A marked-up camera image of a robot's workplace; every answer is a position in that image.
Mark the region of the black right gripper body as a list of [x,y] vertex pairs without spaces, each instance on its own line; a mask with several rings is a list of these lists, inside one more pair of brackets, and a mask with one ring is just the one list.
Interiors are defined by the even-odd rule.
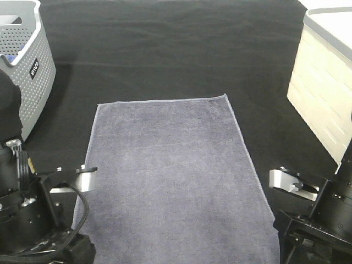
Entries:
[[342,238],[304,216],[279,211],[280,263],[351,263],[351,240]]

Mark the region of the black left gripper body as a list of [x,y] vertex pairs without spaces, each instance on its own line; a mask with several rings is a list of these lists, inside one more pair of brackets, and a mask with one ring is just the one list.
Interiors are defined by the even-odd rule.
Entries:
[[1,263],[94,263],[95,256],[96,248],[87,235],[66,229],[21,250],[1,253]]

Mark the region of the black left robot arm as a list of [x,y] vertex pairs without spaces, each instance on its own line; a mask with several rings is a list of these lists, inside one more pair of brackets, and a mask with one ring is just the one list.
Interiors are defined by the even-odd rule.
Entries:
[[[93,263],[96,248],[80,229],[89,205],[77,180],[97,169],[34,172],[21,137],[20,88],[1,73],[1,263]],[[83,204],[75,228],[64,223],[53,189],[68,189]]]

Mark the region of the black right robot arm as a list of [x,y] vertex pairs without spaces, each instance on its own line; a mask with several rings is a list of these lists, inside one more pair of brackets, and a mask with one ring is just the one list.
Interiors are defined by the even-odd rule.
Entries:
[[315,185],[284,167],[269,172],[270,188],[310,202],[308,214],[280,210],[273,222],[281,263],[351,263],[351,146],[334,177],[320,181]]

